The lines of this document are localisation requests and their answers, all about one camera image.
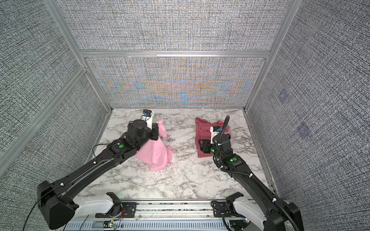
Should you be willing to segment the bright pink cloth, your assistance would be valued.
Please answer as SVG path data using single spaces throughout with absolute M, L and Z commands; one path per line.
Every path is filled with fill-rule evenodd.
M 166 146 L 161 138 L 167 138 L 167 131 L 163 125 L 163 120 L 158 122 L 158 140 L 149 140 L 136 153 L 135 157 L 146 164 L 150 171 L 160 171 L 172 164 L 173 150 Z

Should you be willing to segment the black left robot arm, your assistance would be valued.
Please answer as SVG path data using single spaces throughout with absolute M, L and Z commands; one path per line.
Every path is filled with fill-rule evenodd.
M 157 123 L 149 128 L 145 120 L 131 121 L 128 130 L 109 143 L 95 159 L 53 183 L 40 183 L 37 187 L 37 205 L 48 227 L 55 230 L 66 225 L 82 207 L 75 198 L 80 191 L 134 156 L 149 140 L 156 141 L 158 138 Z

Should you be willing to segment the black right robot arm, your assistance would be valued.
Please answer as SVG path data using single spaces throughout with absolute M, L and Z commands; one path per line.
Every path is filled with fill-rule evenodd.
M 211 140 L 199 140 L 198 144 L 202 152 L 214 156 L 219 170 L 237 181 L 255 201 L 250 204 L 243 195 L 234 194 L 231 197 L 232 211 L 249 219 L 261 231 L 285 231 L 286 221 L 295 231 L 304 230 L 299 208 L 279 198 L 257 178 L 246 162 L 234 153 L 230 135 L 218 134 Z

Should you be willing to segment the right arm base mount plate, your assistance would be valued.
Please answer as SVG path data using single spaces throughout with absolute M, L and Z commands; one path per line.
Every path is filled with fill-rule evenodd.
M 211 206 L 212 206 L 213 215 L 214 215 L 215 218 L 221 218 L 225 214 L 240 215 L 239 213 L 236 212 L 234 206 L 229 201 L 214 200 L 214 201 L 211 202 Z

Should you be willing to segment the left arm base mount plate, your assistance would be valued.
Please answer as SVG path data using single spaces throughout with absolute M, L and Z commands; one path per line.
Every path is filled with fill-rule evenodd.
M 114 204 L 113 207 L 105 214 L 97 213 L 95 218 L 134 218 L 136 213 L 136 202 L 123 202 L 120 204 Z

